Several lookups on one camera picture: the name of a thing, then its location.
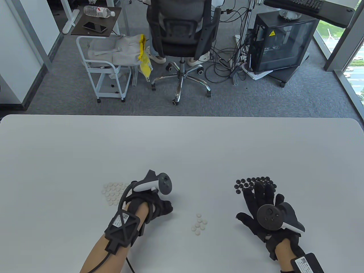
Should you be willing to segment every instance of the hand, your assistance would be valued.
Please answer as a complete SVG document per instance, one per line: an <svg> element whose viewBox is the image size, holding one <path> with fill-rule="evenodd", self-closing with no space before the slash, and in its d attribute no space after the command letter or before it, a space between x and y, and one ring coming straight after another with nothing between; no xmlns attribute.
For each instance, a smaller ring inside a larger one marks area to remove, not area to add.
<svg viewBox="0 0 364 273"><path fill-rule="evenodd" d="M298 237L301 236L300 234L289 229L279 229L277 231L267 230L257 221L257 211L261 206L265 204L274 205L273 187L271 185L264 186L260 182L255 182L254 192L255 194L253 194L253 192L249 189L243 189L246 205L253 217L240 212L236 215L236 218L247 226L254 235L258 236L260 240L266 243L266 248L270 252L271 259L277 259L274 250L284 239L290 240L292 251L297 256L304 255L303 250L298 246ZM275 206L282 202L284 202L284 196L282 194L277 194Z"/></svg>
<svg viewBox="0 0 364 273"><path fill-rule="evenodd" d="M170 201L161 200L158 193L151 190L139 192L133 191L133 193L125 199L125 202L131 202L128 207L128 211L134 211L135 207L138 208L143 202L148 204L149 214L145 220L146 224L159 216L167 215L173 211Z"/></svg>

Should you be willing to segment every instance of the white shoe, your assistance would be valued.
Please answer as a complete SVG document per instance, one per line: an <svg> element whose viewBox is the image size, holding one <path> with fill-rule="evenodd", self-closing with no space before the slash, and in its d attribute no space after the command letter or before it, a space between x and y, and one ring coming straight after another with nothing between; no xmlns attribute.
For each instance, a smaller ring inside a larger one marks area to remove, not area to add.
<svg viewBox="0 0 364 273"><path fill-rule="evenodd" d="M189 66L195 66L196 64L201 64L210 60L210 51L203 54L197 61L193 58L188 59L187 64Z"/></svg>
<svg viewBox="0 0 364 273"><path fill-rule="evenodd" d="M150 48L149 48L149 46L147 46L147 48L145 49L145 53L148 54L149 59L155 61L158 64L164 64L167 61L166 58L162 58L162 57L159 57L159 56L158 57L157 56L152 56L150 54Z"/></svg>

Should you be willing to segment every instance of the plastic bottle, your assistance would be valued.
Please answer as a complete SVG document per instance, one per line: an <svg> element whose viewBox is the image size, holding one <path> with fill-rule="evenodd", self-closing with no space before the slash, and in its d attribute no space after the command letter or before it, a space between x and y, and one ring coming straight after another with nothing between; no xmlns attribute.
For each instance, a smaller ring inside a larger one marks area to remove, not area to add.
<svg viewBox="0 0 364 273"><path fill-rule="evenodd" d="M109 18L110 16L114 17L115 12L110 11L108 8L96 7L96 6L85 6L83 8L83 12L92 17L101 17L101 18Z"/></svg>

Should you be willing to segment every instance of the office chair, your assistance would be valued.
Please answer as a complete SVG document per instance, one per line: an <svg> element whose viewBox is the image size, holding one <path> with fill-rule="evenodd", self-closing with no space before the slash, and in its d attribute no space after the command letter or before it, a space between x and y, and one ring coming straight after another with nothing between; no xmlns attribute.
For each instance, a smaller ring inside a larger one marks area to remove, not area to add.
<svg viewBox="0 0 364 273"><path fill-rule="evenodd" d="M151 85L152 90L156 91L155 82L177 77L179 79L175 98L172 100L174 105L178 105L181 98L182 83L185 79L193 80L206 87L206 97L211 97L211 89L207 82L190 75L197 70L198 74L203 74L203 66L195 65L185 69L186 57L193 57L198 60L201 55L208 52L213 41L216 39L217 29L220 21L221 9L216 8L214 17L211 19L211 0L206 0L203 7L202 29L196 32L198 22L193 20L184 20L183 18L164 18L164 28L159 24L159 3L158 0L151 0L151 5L147 9L147 21L151 28L153 38L153 47L159 56L180 57L179 66L175 62L170 62L166 70L171 71L174 68L177 73L169 74L155 78Z"/></svg>

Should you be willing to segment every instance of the computer case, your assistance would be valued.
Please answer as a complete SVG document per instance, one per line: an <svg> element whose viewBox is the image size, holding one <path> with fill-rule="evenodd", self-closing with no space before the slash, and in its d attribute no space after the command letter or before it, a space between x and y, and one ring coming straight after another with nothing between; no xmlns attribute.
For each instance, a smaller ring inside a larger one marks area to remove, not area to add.
<svg viewBox="0 0 364 273"><path fill-rule="evenodd" d="M248 65L255 73L301 64L319 20L302 14L287 21L279 11L257 14L248 51Z"/></svg>

